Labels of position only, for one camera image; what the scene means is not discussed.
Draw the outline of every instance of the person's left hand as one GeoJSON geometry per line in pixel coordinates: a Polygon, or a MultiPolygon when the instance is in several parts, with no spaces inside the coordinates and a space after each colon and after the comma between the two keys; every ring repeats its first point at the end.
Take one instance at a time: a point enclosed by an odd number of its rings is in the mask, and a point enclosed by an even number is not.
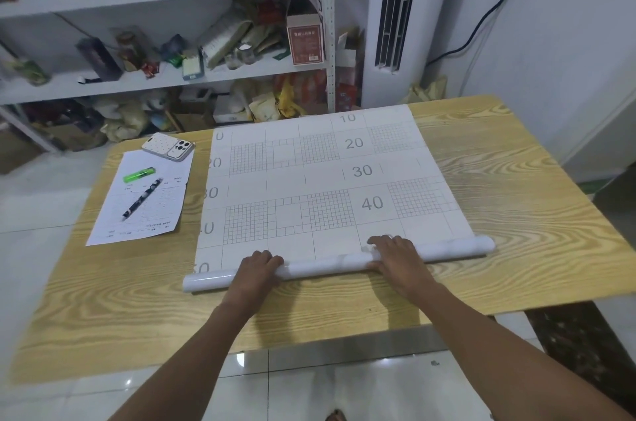
{"type": "Polygon", "coordinates": [[[257,250],[250,257],[245,257],[221,305],[237,308],[241,315],[252,317],[261,308],[267,294],[280,282],[275,272],[282,264],[282,257],[272,257],[268,250],[257,250]]]}

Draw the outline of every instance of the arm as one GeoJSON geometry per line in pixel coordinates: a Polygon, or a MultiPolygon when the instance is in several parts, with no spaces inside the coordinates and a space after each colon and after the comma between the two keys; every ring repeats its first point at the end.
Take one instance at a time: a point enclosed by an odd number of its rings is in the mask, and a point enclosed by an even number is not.
{"type": "Polygon", "coordinates": [[[633,421],[622,408],[433,279],[410,240],[371,237],[380,272],[432,321],[495,419],[633,421]]]}
{"type": "Polygon", "coordinates": [[[278,282],[274,272],[282,263],[267,250],[243,259],[203,327],[109,421],[199,421],[234,339],[278,282]]]}

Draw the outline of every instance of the person's left arm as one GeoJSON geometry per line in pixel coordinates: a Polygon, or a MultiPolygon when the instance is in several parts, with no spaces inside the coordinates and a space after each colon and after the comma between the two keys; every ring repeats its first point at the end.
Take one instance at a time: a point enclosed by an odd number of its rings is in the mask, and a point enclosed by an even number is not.
{"type": "Polygon", "coordinates": [[[243,259],[203,327],[109,421],[199,421],[234,339],[278,282],[274,272],[282,263],[267,250],[243,259]]]}

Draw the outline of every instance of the black cable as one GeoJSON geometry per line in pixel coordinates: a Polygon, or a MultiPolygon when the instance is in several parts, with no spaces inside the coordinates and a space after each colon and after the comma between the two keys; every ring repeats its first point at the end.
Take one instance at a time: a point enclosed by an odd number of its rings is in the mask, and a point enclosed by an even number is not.
{"type": "MultiPolygon", "coordinates": [[[[81,32],[84,36],[86,37],[95,37],[92,34],[87,33],[86,31],[84,31],[82,28],[80,28],[79,26],[75,25],[74,23],[70,22],[67,18],[65,18],[63,15],[59,14],[59,13],[53,13],[54,15],[56,15],[57,17],[59,17],[62,21],[64,21],[65,23],[67,23],[69,26],[71,26],[73,29],[81,32]]],[[[111,46],[110,44],[106,44],[105,42],[102,42],[103,45],[105,47],[108,47],[110,49],[114,49],[114,50],[118,50],[119,48],[111,46]]]]}
{"type": "Polygon", "coordinates": [[[481,24],[488,18],[489,15],[491,15],[493,12],[497,11],[497,9],[499,8],[499,6],[501,6],[501,4],[503,4],[505,0],[499,0],[497,2],[497,4],[495,4],[494,6],[492,6],[489,11],[484,14],[480,21],[477,23],[477,25],[475,26],[475,29],[473,30],[473,33],[471,34],[471,37],[468,38],[468,41],[465,42],[464,46],[462,47],[458,47],[457,49],[453,49],[452,51],[447,51],[446,53],[438,56],[437,58],[429,61],[426,63],[427,66],[432,65],[433,63],[436,63],[437,61],[441,60],[442,58],[445,58],[446,56],[449,55],[454,55],[455,53],[458,53],[460,51],[463,51],[466,47],[468,47],[469,44],[471,44],[471,41],[473,40],[473,38],[475,37],[475,34],[477,34],[477,31],[479,31],[479,28],[481,27],[481,24]]]}

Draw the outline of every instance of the green lighter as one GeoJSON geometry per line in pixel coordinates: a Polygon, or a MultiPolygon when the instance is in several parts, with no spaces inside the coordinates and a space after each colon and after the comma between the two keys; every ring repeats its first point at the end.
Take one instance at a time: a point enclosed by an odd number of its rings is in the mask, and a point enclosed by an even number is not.
{"type": "Polygon", "coordinates": [[[130,182],[134,182],[135,180],[139,180],[139,178],[143,178],[143,177],[147,177],[148,175],[152,175],[153,173],[156,173],[155,168],[145,168],[144,170],[139,170],[137,173],[132,173],[130,175],[126,175],[125,177],[123,177],[124,182],[126,183],[130,183],[130,182]]]}

